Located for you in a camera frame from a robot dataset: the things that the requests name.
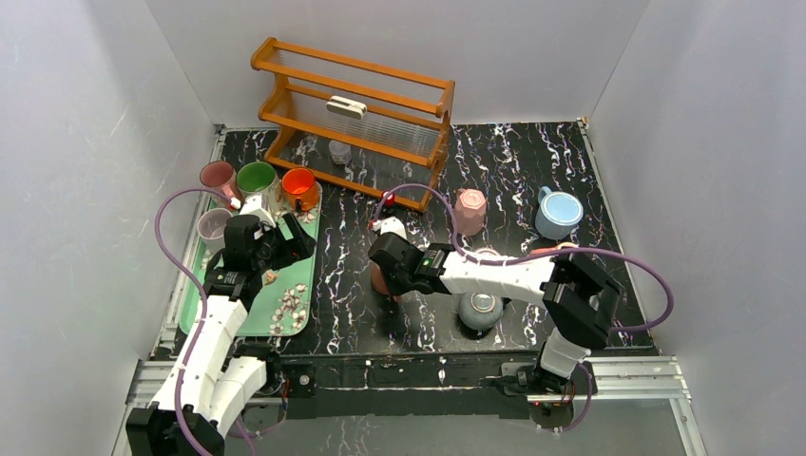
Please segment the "pink ghost pattern mug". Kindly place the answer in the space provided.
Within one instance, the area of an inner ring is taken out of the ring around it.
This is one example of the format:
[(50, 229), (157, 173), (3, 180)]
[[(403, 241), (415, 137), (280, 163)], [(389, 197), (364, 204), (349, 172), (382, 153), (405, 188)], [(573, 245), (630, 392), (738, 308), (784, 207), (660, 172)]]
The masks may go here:
[(231, 199), (243, 201), (236, 177), (237, 171), (227, 161), (212, 161), (200, 172), (201, 185), (221, 193), (221, 196), (213, 196), (218, 206), (229, 207)]

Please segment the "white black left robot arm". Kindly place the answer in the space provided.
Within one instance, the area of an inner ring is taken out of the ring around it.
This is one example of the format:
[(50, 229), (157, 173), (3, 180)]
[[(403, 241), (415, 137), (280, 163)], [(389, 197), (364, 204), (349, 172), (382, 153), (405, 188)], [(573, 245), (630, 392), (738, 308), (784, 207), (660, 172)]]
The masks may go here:
[(269, 379), (268, 352), (231, 346), (264, 273), (312, 257), (316, 241), (293, 214), (274, 223), (238, 215), (223, 233), (181, 354), (147, 406), (126, 419), (134, 455), (222, 455), (230, 428)]

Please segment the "green mug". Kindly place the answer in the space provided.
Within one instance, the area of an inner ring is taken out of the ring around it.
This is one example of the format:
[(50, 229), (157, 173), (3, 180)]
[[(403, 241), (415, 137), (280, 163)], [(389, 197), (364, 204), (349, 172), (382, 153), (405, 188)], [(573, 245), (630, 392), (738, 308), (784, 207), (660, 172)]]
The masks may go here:
[(276, 213), (281, 209), (280, 178), (270, 163), (256, 161), (244, 165), (237, 173), (236, 184), (245, 197), (263, 195), (269, 212)]

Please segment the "orange mug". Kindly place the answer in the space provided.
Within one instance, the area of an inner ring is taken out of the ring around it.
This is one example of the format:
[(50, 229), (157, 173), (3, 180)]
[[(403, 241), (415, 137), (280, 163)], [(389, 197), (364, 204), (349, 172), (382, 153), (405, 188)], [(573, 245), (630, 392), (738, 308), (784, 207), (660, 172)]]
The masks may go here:
[(281, 180), (282, 195), (297, 212), (308, 212), (319, 202), (319, 189), (313, 172), (305, 167), (288, 170)]

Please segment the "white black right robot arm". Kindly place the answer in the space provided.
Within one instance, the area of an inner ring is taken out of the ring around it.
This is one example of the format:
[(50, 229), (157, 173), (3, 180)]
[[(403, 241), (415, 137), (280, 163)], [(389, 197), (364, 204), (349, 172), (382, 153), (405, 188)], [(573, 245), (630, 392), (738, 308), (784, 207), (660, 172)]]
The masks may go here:
[(379, 266), (392, 295), (484, 294), (540, 303), (555, 328), (532, 369), (504, 373), (493, 385), (512, 395), (561, 392), (576, 367), (606, 347), (622, 288), (591, 258), (570, 248), (522, 261), (482, 256), (469, 259), (449, 244), (420, 250), (403, 237), (387, 233), (368, 256)]

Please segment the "salmon pink mug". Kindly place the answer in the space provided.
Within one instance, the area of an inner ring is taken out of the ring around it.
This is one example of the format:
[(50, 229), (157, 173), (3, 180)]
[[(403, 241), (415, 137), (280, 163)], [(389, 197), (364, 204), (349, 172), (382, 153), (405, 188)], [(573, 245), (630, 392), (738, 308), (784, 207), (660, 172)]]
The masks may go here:
[(382, 271), (381, 271), (380, 267), (373, 261), (370, 261), (369, 266), (370, 266), (370, 271), (371, 271), (371, 283), (372, 283), (373, 289), (377, 293), (389, 297), (394, 302), (400, 302), (400, 296), (399, 295), (393, 295), (389, 291), (389, 289), (387, 287), (387, 284), (386, 284), (386, 281), (385, 281), (385, 278), (384, 278), (384, 276), (382, 274)]

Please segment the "mauve mug white logo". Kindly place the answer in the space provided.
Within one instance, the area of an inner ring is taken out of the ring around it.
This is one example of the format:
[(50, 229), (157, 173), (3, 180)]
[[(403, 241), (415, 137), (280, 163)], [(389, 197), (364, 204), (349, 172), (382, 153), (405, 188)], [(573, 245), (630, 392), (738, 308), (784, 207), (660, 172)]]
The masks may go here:
[(214, 208), (203, 213), (196, 223), (196, 231), (206, 250), (215, 254), (224, 248), (224, 229), (232, 213), (225, 208)]

